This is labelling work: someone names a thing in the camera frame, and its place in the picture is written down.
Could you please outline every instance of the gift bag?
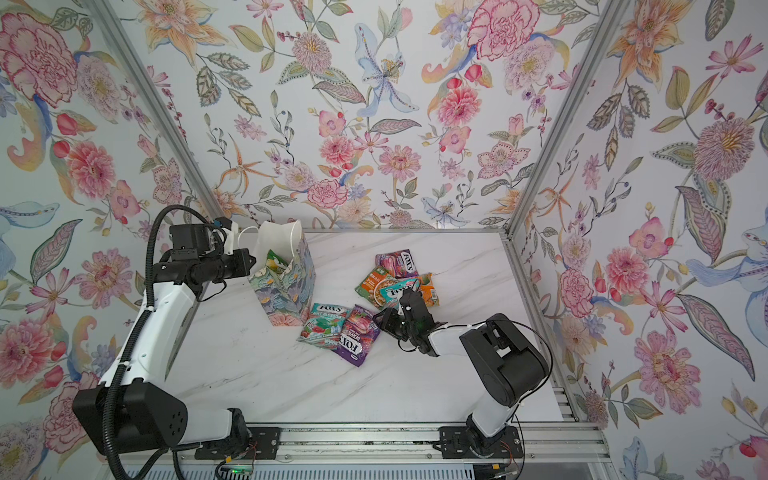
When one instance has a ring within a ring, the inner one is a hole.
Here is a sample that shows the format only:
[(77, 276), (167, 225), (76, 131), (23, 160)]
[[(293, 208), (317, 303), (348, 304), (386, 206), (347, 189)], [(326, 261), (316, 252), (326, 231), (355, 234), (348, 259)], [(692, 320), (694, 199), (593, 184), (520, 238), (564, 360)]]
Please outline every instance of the gift bag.
[[(282, 273), (267, 268), (270, 250), (289, 262)], [(310, 314), (316, 274), (301, 223), (262, 223), (250, 251), (257, 262), (248, 281), (270, 322), (274, 326), (302, 326)]]

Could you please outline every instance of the yellow bud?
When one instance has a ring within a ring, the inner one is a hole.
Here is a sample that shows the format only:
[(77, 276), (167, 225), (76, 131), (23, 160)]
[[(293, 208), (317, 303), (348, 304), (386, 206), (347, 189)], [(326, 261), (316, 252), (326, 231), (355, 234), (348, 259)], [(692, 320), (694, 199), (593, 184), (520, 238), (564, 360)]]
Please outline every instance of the yellow bud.
[(723, 408), (731, 415), (736, 415), (736, 406), (729, 399), (723, 397)]
[(754, 400), (752, 400), (750, 397), (746, 397), (744, 399), (744, 408), (750, 413), (753, 414), (757, 411), (757, 404)]

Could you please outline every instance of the purple candy package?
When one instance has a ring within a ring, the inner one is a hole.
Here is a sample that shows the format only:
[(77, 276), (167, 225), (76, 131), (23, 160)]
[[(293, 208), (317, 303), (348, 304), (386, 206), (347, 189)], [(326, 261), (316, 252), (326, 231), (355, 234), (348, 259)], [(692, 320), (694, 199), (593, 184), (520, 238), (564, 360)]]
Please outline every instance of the purple candy package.
[(411, 257), (411, 250), (399, 250), (392, 253), (376, 255), (376, 265), (383, 266), (395, 278), (410, 278), (419, 276), (416, 264)]
[(344, 322), (339, 346), (334, 352), (354, 366), (361, 366), (379, 336), (379, 327), (373, 321), (374, 312), (364, 306), (355, 305)]

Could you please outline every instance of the floral wallpaper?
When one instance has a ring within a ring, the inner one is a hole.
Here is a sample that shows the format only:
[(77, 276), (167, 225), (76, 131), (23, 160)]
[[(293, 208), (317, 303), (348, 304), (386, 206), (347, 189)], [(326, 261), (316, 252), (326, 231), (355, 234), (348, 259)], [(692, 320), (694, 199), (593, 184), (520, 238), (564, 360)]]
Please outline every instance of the floral wallpaper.
[(134, 321), (154, 216), (200, 206), (80, 2), (0, 2), (0, 69), (0, 478), (90, 478), (72, 400)]
[(601, 12), (599, 0), (112, 5), (228, 215), (355, 229), (501, 227)]
[(760, 0), (634, 0), (515, 246), (626, 480), (768, 478)]

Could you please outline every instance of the marble tabletop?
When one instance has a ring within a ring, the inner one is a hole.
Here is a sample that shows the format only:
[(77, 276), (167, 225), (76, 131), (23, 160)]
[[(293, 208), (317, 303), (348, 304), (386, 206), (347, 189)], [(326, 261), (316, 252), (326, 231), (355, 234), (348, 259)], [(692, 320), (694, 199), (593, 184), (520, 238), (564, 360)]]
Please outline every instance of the marble tabletop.
[[(409, 248), (419, 272), (433, 273), (436, 322), (477, 323), (501, 312), (530, 325), (498, 233), (306, 238), (317, 272), (314, 302), (371, 307), (354, 288), (374, 255)], [(189, 406), (237, 407), (248, 422), (463, 422), (485, 391), (466, 357), (404, 353), (385, 333), (355, 367), (298, 343), (299, 327), (271, 326), (247, 283), (228, 283), (200, 305), (167, 379), (166, 390)], [(551, 385), (529, 397), (518, 417), (561, 421)]]

